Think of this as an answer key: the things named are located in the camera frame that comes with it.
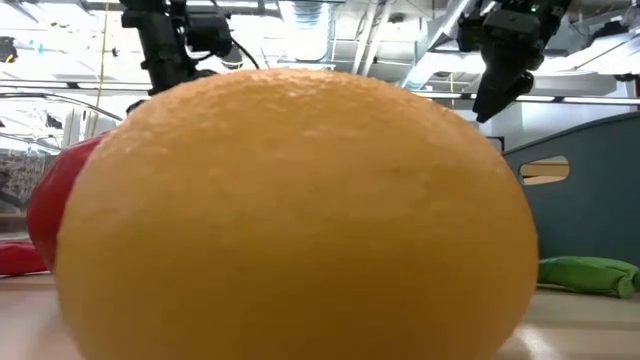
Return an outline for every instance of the ceiling pipe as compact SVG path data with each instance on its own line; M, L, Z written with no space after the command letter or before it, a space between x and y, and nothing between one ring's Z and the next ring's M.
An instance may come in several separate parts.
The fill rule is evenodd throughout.
M378 9L377 2L370 2L369 7L367 8L366 13L366 22L364 24L364 28L362 33L360 34L360 40L358 41L358 47L356 48L356 55L353 58L353 66L351 67L351 73L357 74L358 70L360 70L360 63L362 62L362 57L364 56L364 50L367 48L367 43L369 42L369 36L371 35L371 29L373 29L373 23L376 20L376 10Z
M278 1L288 31L289 52L296 60L319 61L329 53L333 4L315 1Z
M362 69L362 76L367 76L369 74L369 70L371 70L371 65L373 64L373 60L378 53L378 48L380 47L380 41L382 41L382 35L384 33L384 29L389 23L389 17L391 16L391 9L393 8L393 1L386 0L384 6L382 7L382 15L380 15L380 25L376 29L376 33L373 36L373 40L371 40L371 45L369 45L369 53L367 54L367 59L364 62L364 68Z
M470 7L473 7L473 0L452 0L447 6L445 14L428 24L428 31L424 39L420 42L425 45L425 52L416 57L413 66L398 85L409 90L421 90L424 84L429 81L431 75L438 71L437 64L434 64L430 56L433 49L438 45L455 38L457 32L457 21L460 15Z

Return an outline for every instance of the blue-gray panel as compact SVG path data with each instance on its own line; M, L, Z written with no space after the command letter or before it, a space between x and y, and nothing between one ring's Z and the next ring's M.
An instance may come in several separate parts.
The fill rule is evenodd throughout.
M507 151L519 169L564 156L569 176L523 185L543 258L598 256L640 266L640 112L609 117Z

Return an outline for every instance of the ceiling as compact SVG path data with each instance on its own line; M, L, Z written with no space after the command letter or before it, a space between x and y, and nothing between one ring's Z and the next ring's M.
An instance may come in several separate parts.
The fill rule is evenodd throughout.
M218 5L233 13L229 22L234 37L261 67L328 68L376 77L411 90L473 91L484 63L479 54L461 54L448 35L451 29L446 28L471 1L387 1L265 0L259 6L258 1L219 0ZM189 0L188 4L199 9L212 7L208 0ZM636 29L640 15L630 6L631 0L574 0L549 43L550 55L538 77L587 76L593 82L598 74L639 73ZM140 69L139 38L136 30L122 28L121 8L105 0L0 0L0 36L14 37L19 53L14 63L0 64L0 80L5 84L30 80L29 86L36 87L58 86L43 81L75 82L93 91L91 83L102 77L106 83L118 83L106 86L108 94L124 89L121 83L132 83L126 85L132 92L145 90L149 78ZM583 49L590 35L612 19L624 19L630 31L597 39ZM201 67L229 71L217 58ZM585 88L584 82L576 86L590 91L589 95L605 91L597 86Z

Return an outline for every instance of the handle cutout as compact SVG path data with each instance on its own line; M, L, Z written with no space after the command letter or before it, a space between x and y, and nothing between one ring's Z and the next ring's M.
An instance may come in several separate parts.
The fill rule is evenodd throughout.
M524 185L558 182L569 176L569 160L564 156L535 160L520 166L518 172Z

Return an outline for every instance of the cable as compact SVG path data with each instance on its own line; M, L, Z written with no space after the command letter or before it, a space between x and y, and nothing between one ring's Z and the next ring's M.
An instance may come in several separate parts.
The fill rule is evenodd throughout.
M249 60L251 60L251 63L253 64L253 66L255 66L256 69L260 70L260 66L258 65L258 62L256 61L256 59L253 58L253 55L251 55L251 53L244 48L244 46L240 45L240 43L237 42L236 39L233 37L231 38L231 42L233 42L233 44L237 46L238 49L240 49L240 51L242 51L249 58Z
M102 83L104 82L104 53L107 50L107 24L109 19L109 0L104 5L104 26L102 28L102 51L100 53L100 81L98 82L98 95L96 97L96 107L100 107L100 97L102 96Z

